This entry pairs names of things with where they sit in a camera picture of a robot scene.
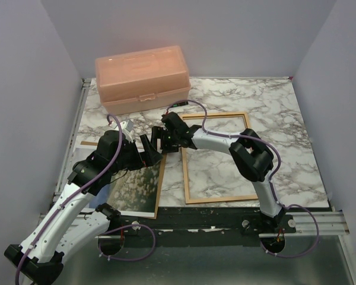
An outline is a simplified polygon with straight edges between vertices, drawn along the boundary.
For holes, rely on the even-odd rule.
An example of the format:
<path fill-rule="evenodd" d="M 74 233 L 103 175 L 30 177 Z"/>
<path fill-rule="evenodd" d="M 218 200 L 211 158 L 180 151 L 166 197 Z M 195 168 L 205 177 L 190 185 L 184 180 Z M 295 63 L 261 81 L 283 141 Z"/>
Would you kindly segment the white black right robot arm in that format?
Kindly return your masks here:
<path fill-rule="evenodd" d="M 267 142 L 254 130 L 247 128 L 242 133 L 220 133 L 204 130 L 199 125 L 181 129 L 152 127 L 152 144 L 161 140 L 164 153 L 177 152 L 179 148 L 212 150 L 232 157 L 239 173 L 250 181 L 260 203 L 261 225 L 269 232 L 276 232 L 282 226 L 285 214 L 278 202 L 273 183 L 274 155 Z"/>

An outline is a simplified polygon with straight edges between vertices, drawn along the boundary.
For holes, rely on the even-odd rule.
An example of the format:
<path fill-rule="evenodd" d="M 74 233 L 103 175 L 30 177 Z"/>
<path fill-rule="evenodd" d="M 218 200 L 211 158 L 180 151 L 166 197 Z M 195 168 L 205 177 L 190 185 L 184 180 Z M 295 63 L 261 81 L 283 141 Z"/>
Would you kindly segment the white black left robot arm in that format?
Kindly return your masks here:
<path fill-rule="evenodd" d="M 157 150 L 157 138 L 140 136 L 143 150 L 126 135 L 109 130 L 100 137 L 97 148 L 76 162 L 59 199 L 27 239 L 9 245 L 4 252 L 16 267 L 35 284 L 52 284 L 61 274 L 67 258 L 97 234 L 112 235 L 119 230 L 120 212 L 107 203 L 96 207 L 88 220 L 67 230 L 77 215 L 111 182 L 121 170 L 139 170 L 154 166 L 163 156 Z"/>

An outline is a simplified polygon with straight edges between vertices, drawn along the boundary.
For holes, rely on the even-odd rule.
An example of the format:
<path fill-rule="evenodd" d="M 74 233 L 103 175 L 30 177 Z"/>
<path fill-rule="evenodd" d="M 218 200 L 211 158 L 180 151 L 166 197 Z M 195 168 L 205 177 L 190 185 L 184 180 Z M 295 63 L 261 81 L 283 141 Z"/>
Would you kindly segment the brown wooden picture frame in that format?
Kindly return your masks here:
<path fill-rule="evenodd" d="M 221 119 L 221 118 L 242 118 L 244 126 L 250 128 L 250 120 L 247 112 L 221 112 L 221 113 L 210 113 L 207 115 L 210 119 Z M 189 185 L 189 169 L 187 166 L 187 152 L 183 148 L 182 152 L 182 163 L 183 163 L 183 181 L 184 181 L 184 192 L 185 192 L 185 203 L 186 204 L 206 204 L 206 203 L 216 203 L 216 202 L 238 202 L 238 201 L 250 201 L 258 200 L 256 194 L 253 195 L 241 195 L 235 197 L 216 197 L 216 198 L 198 198 L 191 199 L 190 197 L 190 185 Z"/>

